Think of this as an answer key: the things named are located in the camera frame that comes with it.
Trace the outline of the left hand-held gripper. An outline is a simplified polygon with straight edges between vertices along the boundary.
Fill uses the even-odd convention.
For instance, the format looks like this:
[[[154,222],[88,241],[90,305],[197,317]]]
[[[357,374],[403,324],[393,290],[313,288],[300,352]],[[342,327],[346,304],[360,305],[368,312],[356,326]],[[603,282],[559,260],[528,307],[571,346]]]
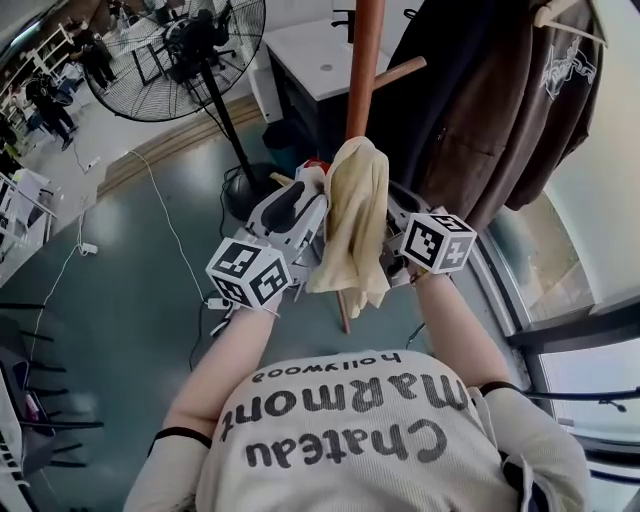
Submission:
[[[307,281],[312,242],[327,211],[319,193],[302,196],[300,181],[281,187],[252,211],[248,225],[226,237],[206,267],[220,295],[246,308],[264,308],[285,289]]]

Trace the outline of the black pedestal fan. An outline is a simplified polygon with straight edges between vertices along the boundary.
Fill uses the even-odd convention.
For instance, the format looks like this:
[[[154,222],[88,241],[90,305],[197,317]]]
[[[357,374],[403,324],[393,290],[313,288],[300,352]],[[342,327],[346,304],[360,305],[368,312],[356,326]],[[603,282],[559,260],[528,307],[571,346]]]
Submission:
[[[101,44],[115,81],[87,80],[98,102],[116,116],[143,123],[204,111],[215,117],[239,162],[225,206],[245,221],[276,188],[271,163],[252,163],[223,96],[256,56],[266,23],[265,0],[166,0],[154,14]]]

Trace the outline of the white metal shelf rack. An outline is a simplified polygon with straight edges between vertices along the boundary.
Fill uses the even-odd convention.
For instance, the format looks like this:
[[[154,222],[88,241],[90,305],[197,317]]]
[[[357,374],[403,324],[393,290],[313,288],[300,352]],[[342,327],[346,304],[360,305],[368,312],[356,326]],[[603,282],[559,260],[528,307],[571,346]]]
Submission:
[[[0,264],[12,253],[37,251],[57,219],[51,208],[51,180],[26,168],[0,174]]]

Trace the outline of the person's right forearm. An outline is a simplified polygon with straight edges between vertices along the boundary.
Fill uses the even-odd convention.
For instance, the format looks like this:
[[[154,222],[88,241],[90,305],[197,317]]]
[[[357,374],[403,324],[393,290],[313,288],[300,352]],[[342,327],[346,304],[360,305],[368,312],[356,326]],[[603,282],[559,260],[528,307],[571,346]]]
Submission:
[[[448,276],[416,275],[413,288],[438,360],[468,387],[510,380],[503,354]]]

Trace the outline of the black framed glass door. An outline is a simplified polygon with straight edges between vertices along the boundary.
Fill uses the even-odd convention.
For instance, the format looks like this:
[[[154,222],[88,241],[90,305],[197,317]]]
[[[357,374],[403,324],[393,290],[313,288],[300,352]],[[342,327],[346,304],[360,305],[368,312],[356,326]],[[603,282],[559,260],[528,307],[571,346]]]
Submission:
[[[614,350],[640,342],[640,297],[603,310],[587,306],[536,320],[490,233],[480,235],[471,268],[525,391],[599,393],[640,387],[640,370],[622,386],[622,375],[606,362]],[[596,402],[532,400],[582,445],[594,478],[640,487],[640,399],[623,401],[625,413]]]

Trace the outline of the black metal garment rail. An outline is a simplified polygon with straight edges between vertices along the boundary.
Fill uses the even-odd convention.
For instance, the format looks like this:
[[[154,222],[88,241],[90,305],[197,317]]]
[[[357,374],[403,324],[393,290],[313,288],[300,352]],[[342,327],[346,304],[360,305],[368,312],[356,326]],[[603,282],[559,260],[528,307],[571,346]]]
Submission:
[[[599,393],[556,393],[524,391],[524,395],[530,399],[535,400],[596,402],[598,405],[612,405],[618,412],[625,413],[627,409],[622,404],[622,402],[640,399],[640,387],[636,387],[631,390]]]

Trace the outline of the black metal frame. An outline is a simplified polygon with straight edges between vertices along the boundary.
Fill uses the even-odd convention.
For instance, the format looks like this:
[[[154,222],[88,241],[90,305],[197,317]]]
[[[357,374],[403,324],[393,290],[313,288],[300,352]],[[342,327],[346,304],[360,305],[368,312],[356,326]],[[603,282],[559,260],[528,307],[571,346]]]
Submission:
[[[71,452],[83,445],[75,443],[62,446],[59,437],[66,431],[97,429],[104,424],[100,421],[63,421],[58,418],[58,411],[50,412],[44,407],[45,398],[65,396],[69,390],[35,387],[29,383],[31,373],[64,373],[66,369],[32,360],[27,354],[28,337],[40,341],[52,340],[25,331],[16,320],[0,314],[0,384],[6,388],[9,412],[17,421],[17,451],[14,457],[26,476],[46,467],[85,468],[86,463],[68,458]]]

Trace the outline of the person's left forearm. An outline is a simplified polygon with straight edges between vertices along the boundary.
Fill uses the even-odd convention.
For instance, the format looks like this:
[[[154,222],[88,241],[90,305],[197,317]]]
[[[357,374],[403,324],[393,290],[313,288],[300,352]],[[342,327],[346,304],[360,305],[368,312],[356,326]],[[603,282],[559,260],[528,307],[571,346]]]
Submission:
[[[267,304],[280,304],[274,297]],[[174,399],[163,426],[213,435],[233,391],[259,367],[277,317],[262,310],[236,312]]]

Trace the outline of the yellow towel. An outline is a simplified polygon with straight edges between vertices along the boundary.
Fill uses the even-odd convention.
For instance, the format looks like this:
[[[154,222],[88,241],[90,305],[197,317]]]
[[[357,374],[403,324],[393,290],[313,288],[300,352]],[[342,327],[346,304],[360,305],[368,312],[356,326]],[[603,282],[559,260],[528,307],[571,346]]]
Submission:
[[[390,289],[380,264],[388,186],[388,158],[364,136],[341,146],[324,180],[325,247],[307,291],[342,292],[350,319],[367,305],[378,308]]]

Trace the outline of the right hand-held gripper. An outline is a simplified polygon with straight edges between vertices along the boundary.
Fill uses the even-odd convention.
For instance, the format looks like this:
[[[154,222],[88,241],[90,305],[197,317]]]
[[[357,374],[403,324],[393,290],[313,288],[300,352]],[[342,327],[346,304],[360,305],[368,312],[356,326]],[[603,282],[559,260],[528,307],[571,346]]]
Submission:
[[[428,213],[429,205],[417,194],[390,181],[387,210],[409,215],[403,227],[387,221],[381,266],[391,288],[410,281],[410,265],[431,274],[461,270],[476,241],[476,231],[455,215]]]

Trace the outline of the brown jacket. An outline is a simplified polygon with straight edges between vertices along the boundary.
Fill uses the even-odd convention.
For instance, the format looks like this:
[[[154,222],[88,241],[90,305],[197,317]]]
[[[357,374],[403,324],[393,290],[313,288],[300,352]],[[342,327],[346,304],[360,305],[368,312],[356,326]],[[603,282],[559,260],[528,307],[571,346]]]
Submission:
[[[605,37],[592,0],[530,0],[528,17],[503,31],[445,108],[416,192],[474,229],[502,207],[533,202],[558,165],[588,137]]]

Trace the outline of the white blue red-trimmed clothes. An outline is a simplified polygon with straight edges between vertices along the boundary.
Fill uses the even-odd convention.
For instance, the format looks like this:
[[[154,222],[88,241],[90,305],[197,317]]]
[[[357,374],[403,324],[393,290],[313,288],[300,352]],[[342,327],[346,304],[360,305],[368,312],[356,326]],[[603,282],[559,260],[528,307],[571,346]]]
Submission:
[[[313,185],[323,190],[330,164],[316,157],[312,157],[300,164],[295,170],[295,180]]]

